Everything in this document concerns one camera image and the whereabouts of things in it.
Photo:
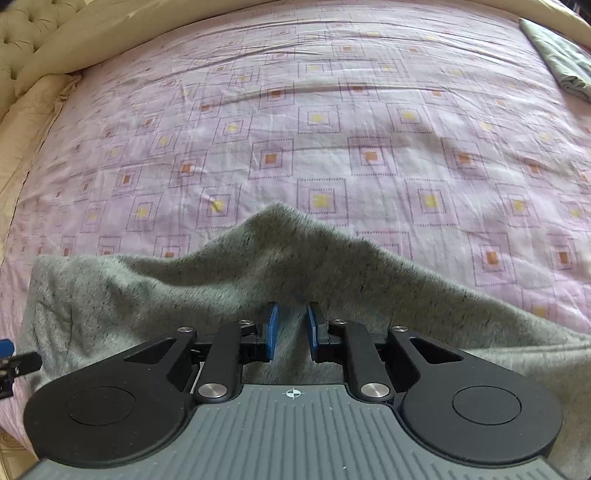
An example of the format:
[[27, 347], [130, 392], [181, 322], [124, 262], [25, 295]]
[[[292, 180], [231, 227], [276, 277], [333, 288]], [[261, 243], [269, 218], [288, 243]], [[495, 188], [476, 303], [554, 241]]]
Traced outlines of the grey speckled pants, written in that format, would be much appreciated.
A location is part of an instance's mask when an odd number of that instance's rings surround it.
[[329, 382], [311, 363], [304, 311], [381, 332], [394, 325], [533, 378], [559, 399], [564, 425], [551, 462], [572, 479], [590, 475], [590, 338], [462, 286], [273, 204], [204, 248], [163, 259], [139, 255], [39, 256], [16, 345], [43, 360], [42, 385], [182, 326], [212, 333], [222, 323], [280, 306], [280, 344], [260, 383]]

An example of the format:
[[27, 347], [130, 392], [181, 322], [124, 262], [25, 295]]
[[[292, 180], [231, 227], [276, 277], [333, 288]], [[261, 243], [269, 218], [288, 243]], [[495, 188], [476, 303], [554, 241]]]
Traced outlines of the folded green-grey garment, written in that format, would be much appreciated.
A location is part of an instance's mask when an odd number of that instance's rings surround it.
[[572, 41], [530, 20], [521, 19], [519, 26], [559, 86], [566, 93], [590, 102], [590, 54]]

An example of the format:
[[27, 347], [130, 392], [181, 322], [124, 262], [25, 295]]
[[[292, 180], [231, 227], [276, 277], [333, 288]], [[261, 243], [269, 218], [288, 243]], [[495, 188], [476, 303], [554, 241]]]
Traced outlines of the purple patterned bed sheet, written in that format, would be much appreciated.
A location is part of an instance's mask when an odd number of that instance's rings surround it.
[[288, 1], [100, 64], [13, 171], [1, 317], [41, 254], [177, 258], [283, 202], [590, 329], [590, 106], [499, 6]]

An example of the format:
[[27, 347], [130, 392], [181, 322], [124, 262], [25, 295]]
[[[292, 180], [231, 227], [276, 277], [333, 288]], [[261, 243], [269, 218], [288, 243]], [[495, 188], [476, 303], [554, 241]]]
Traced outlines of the beige pillow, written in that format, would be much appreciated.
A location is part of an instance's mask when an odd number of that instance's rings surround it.
[[46, 75], [13, 104], [1, 123], [1, 244], [24, 181], [80, 75]]

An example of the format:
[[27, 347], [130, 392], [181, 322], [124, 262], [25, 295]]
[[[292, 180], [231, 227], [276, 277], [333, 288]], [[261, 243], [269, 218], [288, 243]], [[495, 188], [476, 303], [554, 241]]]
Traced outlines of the beige tufted headboard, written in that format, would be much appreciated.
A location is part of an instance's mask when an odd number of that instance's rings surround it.
[[1, 117], [16, 101], [16, 80], [32, 56], [85, 8], [82, 0], [1, 2]]

